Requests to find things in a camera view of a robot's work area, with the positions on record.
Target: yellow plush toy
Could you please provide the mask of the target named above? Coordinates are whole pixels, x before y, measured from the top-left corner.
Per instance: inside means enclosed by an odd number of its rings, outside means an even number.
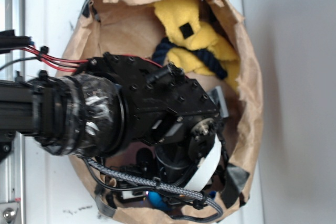
[[[199,1],[162,0],[154,3],[154,8],[170,42],[163,46],[168,49],[169,61],[187,73],[217,74],[237,91],[239,57],[209,23],[199,20]]]

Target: paper bag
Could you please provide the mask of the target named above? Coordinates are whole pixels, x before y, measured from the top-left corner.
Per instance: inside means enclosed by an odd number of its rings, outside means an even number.
[[[150,58],[157,44],[165,37],[164,27],[154,14],[152,3],[157,1],[160,0],[87,0],[63,57],[86,59],[102,56],[108,51],[111,54]],[[261,72],[243,24],[243,16],[228,0],[199,1],[202,2],[202,15],[205,18],[207,15],[215,17],[209,22],[228,39],[240,57],[238,94],[216,77],[200,76],[192,72],[187,74],[190,78],[197,79],[205,90],[220,85],[229,110],[224,131],[229,153],[226,186],[216,196],[216,201],[224,210],[224,215],[220,218],[223,219],[238,210],[250,197],[263,130]],[[173,220],[166,213],[149,207],[127,207],[118,202],[115,202],[116,209],[109,207],[105,194],[97,192],[97,184],[83,161],[72,156],[71,162],[89,193],[96,199],[102,214],[131,224],[192,223]],[[211,207],[196,210],[185,206],[181,211],[185,215],[196,217],[207,217],[215,213]]]

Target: navy rope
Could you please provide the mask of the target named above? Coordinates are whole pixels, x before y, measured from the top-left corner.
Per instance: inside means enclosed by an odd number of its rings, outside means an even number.
[[[160,65],[163,65],[164,59],[170,49],[179,47],[174,43],[171,43],[168,38],[163,38],[156,47],[156,50],[152,56],[152,60]],[[221,67],[219,61],[215,58],[214,54],[207,49],[200,49],[189,52],[193,53],[198,59],[200,59],[212,72],[214,72],[221,80],[227,77],[227,72]]]

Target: screw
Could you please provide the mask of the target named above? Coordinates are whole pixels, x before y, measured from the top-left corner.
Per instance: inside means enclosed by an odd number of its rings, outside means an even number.
[[[128,59],[127,59],[127,63],[129,63],[129,64],[134,63],[134,61],[135,61],[135,59],[134,59],[133,56],[130,56],[130,57],[128,57]]]
[[[151,85],[150,83],[148,83],[145,87],[148,91],[152,91],[154,89],[153,85]]]
[[[9,152],[11,149],[8,145],[4,145],[3,150],[4,152]]]
[[[168,87],[170,88],[170,89],[173,89],[174,87],[175,87],[175,83],[172,81],[172,82],[170,82],[169,84],[168,84]]]
[[[138,85],[136,85],[136,84],[130,85],[130,90],[136,91],[137,89],[138,89]]]
[[[209,131],[207,129],[203,129],[201,131],[201,133],[205,136],[205,135],[209,134]]]
[[[192,89],[197,89],[198,88],[198,83],[196,81],[194,81],[192,84],[191,84],[191,88]]]
[[[16,212],[12,208],[7,208],[3,212],[3,217],[7,223],[10,223],[12,220],[14,220],[16,215]]]
[[[112,60],[113,60],[114,63],[118,63],[119,62],[119,56],[118,55],[113,55]]]
[[[92,59],[91,60],[91,65],[95,66],[97,64],[97,60],[96,59]]]
[[[209,99],[209,96],[207,94],[202,95],[200,98],[201,102],[205,102],[208,99]]]
[[[177,100],[178,100],[179,102],[184,102],[185,99],[184,99],[184,97],[181,95],[181,96],[178,97]]]

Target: braided cable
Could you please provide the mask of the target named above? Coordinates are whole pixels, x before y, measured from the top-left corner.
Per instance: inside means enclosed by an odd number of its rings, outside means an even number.
[[[191,198],[194,198],[196,200],[203,200],[204,199],[204,195],[201,193],[198,193],[196,191],[191,191],[191,190],[187,190],[181,187],[176,187],[176,186],[172,186],[166,183],[162,183],[162,182],[156,182],[153,180],[149,180],[149,179],[145,179],[145,178],[141,178],[141,177],[136,177],[133,175],[129,175],[129,174],[125,174],[116,170],[112,170],[109,169],[99,163],[97,163],[96,161],[92,160],[91,158],[86,158],[88,164],[99,170],[101,173],[104,173],[108,176],[111,176],[113,178],[117,178],[117,179],[121,179],[121,180],[125,180],[128,182],[132,182],[138,185],[143,185],[143,186],[151,186],[154,187],[156,190],[163,190],[163,191],[167,191],[173,194],[182,194]],[[210,222],[210,221],[214,221],[215,219],[219,218],[220,216],[223,215],[223,210],[220,207],[220,205],[218,205],[215,201],[213,201],[210,198],[206,198],[205,203],[208,204],[209,206],[213,207],[217,213],[214,215],[211,215],[209,217],[206,218],[196,218],[196,217],[191,217],[191,216],[171,216],[171,218],[173,219],[184,219],[184,220],[190,220],[190,221],[195,221],[195,222],[200,222],[200,223],[206,223],[206,222]]]

